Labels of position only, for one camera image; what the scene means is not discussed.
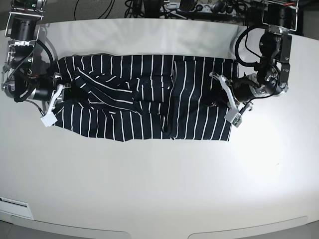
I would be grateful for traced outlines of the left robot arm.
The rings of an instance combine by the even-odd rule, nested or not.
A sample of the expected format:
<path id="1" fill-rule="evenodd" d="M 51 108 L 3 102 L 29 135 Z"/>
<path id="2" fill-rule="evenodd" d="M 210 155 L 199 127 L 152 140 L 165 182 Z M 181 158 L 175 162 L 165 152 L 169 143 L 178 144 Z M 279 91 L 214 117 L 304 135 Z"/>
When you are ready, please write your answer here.
<path id="1" fill-rule="evenodd" d="M 239 35 L 234 46 L 237 63 L 253 68 L 255 73 L 236 80 L 213 73 L 220 89 L 208 96 L 207 106 L 226 106 L 230 108 L 234 117 L 237 117 L 252 106 L 253 100 L 267 99 L 287 92 L 292 45 L 290 32 L 297 30 L 298 11 L 297 0 L 265 2 L 261 21 L 247 27 Z M 265 27 L 265 32 L 259 40 L 259 60 L 246 62 L 240 57 L 239 46 L 251 31 L 261 27 Z"/>

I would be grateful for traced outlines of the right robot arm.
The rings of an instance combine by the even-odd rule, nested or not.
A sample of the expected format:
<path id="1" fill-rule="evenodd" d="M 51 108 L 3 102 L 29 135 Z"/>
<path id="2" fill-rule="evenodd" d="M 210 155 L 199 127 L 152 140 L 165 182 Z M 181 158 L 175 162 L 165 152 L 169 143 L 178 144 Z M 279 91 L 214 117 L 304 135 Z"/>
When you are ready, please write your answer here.
<path id="1" fill-rule="evenodd" d="M 39 26 L 43 19 L 44 0 L 12 0 L 5 29 L 9 39 L 7 57 L 2 68 L 1 89 L 16 103 L 36 101 L 48 103 L 40 109 L 42 120 L 55 119 L 55 106 L 63 101 L 64 90 L 71 85 L 62 82 L 61 74 L 54 69 L 54 59 L 48 47 L 39 40 Z M 33 75 L 31 67 L 34 53 L 40 46 L 49 58 L 49 67 L 43 75 Z"/>

